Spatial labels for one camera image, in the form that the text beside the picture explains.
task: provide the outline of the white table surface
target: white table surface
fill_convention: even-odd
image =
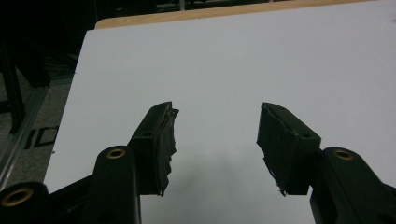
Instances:
[[[149,108],[180,110],[165,197],[144,223],[314,223],[309,196],[278,192],[256,145],[262,102],[359,153],[396,186],[396,1],[89,31],[45,184],[92,173]]]

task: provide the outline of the wooden table edge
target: wooden table edge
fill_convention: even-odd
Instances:
[[[320,7],[347,3],[358,3],[375,0],[291,0],[274,3],[261,3],[233,7],[212,7],[205,9],[156,13],[141,16],[129,16],[104,19],[96,23],[95,29],[105,29],[130,25],[141,25],[167,21],[186,21],[203,18],[232,16],[238,14],[294,9],[301,7]]]

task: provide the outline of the black metal bracket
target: black metal bracket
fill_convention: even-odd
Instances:
[[[169,182],[177,112],[171,102],[152,107],[128,146],[103,150],[92,175],[63,189],[49,194],[35,182],[4,189],[2,222],[141,223],[140,195],[163,196]]]
[[[320,137],[286,108],[262,104],[257,144],[281,193],[306,195],[317,223],[396,223],[396,191],[361,156],[319,148]]]

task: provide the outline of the white board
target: white board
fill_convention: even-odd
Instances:
[[[89,31],[49,163],[55,191],[125,145],[173,101],[177,154],[143,222],[314,223],[309,196],[282,197],[256,145],[262,102],[359,153],[396,186],[396,1]]]

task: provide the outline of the metal bolt hole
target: metal bolt hole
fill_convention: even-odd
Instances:
[[[33,195],[32,189],[17,189],[10,192],[2,201],[4,207],[16,206],[20,203],[27,201]]]
[[[337,156],[340,159],[346,160],[346,161],[353,160],[353,156],[349,152],[346,152],[343,150],[336,150],[335,156]]]
[[[124,149],[113,149],[107,153],[107,157],[109,159],[118,159],[125,155],[125,150]]]

